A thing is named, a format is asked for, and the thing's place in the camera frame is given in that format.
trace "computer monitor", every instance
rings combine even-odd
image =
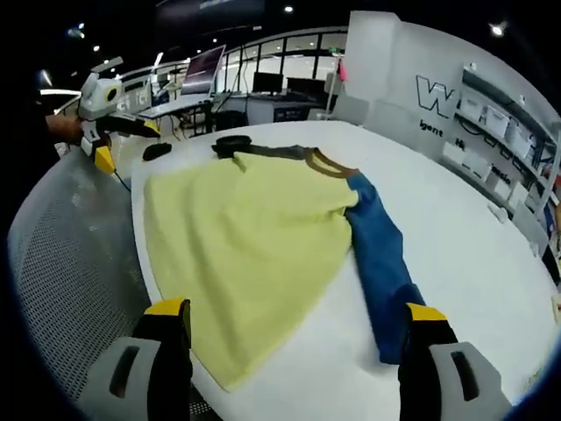
[[[321,99],[325,96],[323,91],[325,81],[300,77],[288,77],[287,81],[287,89],[291,92],[304,94],[315,99]]]
[[[191,59],[181,86],[182,95],[210,93],[225,47],[213,48]]]
[[[278,73],[260,73],[253,74],[253,92],[281,92],[282,91],[282,75]]]

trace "blue sleeve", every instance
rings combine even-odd
[[[352,228],[352,246],[380,361],[399,364],[408,330],[406,303],[424,305],[424,301],[403,261],[401,232],[386,214],[378,192],[362,174],[347,182],[359,193],[357,205],[348,208],[345,216]]]

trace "white table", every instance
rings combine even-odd
[[[424,156],[342,122],[256,125],[211,133],[174,146],[151,163],[137,162],[132,211],[138,256],[150,297],[160,293],[150,270],[143,187],[152,172],[215,159],[210,149],[243,133],[264,146],[319,146],[343,165],[360,168],[403,232],[404,257],[428,305],[449,319],[459,340],[472,342],[501,372],[514,402],[555,334],[542,262],[510,221],[502,225],[475,189]],[[222,391],[193,355],[193,382],[224,421],[395,420],[397,367],[378,362],[353,262],[348,259],[293,337],[233,393]]]

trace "window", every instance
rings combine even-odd
[[[288,77],[302,77],[311,79],[314,74],[314,57],[304,57],[301,54],[287,55],[284,58],[284,80],[282,81],[282,88],[286,88],[288,84]]]
[[[293,37],[287,40],[287,51],[315,50],[317,49],[317,35]]]
[[[226,90],[238,90],[239,78],[239,50],[228,56],[228,72],[226,78]]]
[[[217,71],[217,92],[224,92],[226,90],[226,58],[223,57],[220,62],[220,67]]]
[[[249,46],[249,47],[245,48],[244,49],[244,56],[242,57],[242,60],[257,58],[257,52],[258,51],[259,51],[259,45]]]
[[[261,57],[267,57],[272,54],[282,53],[282,39],[276,39],[275,41],[269,41],[261,46]]]
[[[346,43],[346,33],[325,33],[322,37],[322,50],[329,50],[333,47],[344,50]]]
[[[335,57],[318,57],[316,79],[324,81],[328,73],[335,72]]]
[[[257,69],[257,60],[249,60],[242,62],[241,80],[239,82],[239,90],[243,93],[249,93],[253,89],[253,74]]]
[[[269,57],[259,61],[260,73],[280,73],[281,72],[281,58]]]

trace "mesh panel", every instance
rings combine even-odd
[[[99,354],[129,336],[150,305],[130,193],[74,151],[25,199],[8,246],[30,334],[61,388],[76,400]],[[219,419],[192,391],[191,417]]]

